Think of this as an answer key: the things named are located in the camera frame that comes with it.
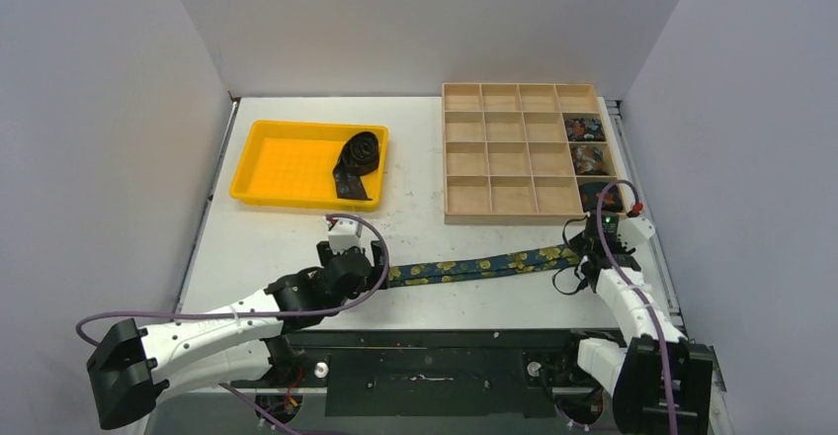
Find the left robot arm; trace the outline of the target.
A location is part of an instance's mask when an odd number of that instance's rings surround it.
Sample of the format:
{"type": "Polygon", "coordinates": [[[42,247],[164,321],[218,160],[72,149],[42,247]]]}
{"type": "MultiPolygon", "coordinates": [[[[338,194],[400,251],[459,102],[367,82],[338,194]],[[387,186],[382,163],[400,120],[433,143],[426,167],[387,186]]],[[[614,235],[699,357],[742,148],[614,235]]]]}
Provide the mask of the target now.
{"type": "Polygon", "coordinates": [[[234,381],[286,384],[295,354],[287,336],[358,305],[389,271],[385,243],[353,247],[288,274],[227,307],[156,316],[141,326],[118,317],[86,363],[99,426],[122,428],[182,392],[234,381]]]}

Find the yellow plastic tray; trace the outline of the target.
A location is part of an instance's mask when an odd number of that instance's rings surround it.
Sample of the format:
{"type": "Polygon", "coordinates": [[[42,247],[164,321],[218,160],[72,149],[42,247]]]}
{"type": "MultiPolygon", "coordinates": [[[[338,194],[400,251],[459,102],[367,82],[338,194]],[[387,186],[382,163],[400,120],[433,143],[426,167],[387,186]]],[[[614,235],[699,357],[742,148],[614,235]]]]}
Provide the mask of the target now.
{"type": "Polygon", "coordinates": [[[384,126],[257,121],[245,140],[230,196],[249,206],[372,212],[382,196],[388,129],[384,126]],[[339,199],[332,170],[356,133],[379,141],[378,169],[362,178],[369,201],[339,199]]]}

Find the blue yellow floral tie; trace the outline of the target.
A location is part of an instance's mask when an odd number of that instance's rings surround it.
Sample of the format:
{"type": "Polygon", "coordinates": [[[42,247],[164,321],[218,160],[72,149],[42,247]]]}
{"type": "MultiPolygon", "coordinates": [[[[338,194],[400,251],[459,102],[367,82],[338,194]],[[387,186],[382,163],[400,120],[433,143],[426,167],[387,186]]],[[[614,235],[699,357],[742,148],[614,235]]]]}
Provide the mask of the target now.
{"type": "Polygon", "coordinates": [[[566,245],[515,251],[476,259],[405,264],[388,272],[389,288],[425,286],[563,270],[580,258],[566,245]]]}

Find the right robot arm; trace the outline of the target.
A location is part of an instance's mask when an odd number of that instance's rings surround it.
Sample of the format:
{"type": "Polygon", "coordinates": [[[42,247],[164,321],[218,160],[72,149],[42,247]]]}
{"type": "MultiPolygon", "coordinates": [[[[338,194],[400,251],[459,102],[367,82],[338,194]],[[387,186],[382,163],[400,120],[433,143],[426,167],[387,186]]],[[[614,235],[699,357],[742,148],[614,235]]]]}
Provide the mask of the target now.
{"type": "Polygon", "coordinates": [[[558,369],[574,385],[593,377],[610,396],[623,434],[706,434],[712,351],[690,341],[654,300],[633,256],[652,233],[644,217],[586,214],[569,244],[584,283],[611,311],[623,340],[586,338],[560,354],[558,369]]]}

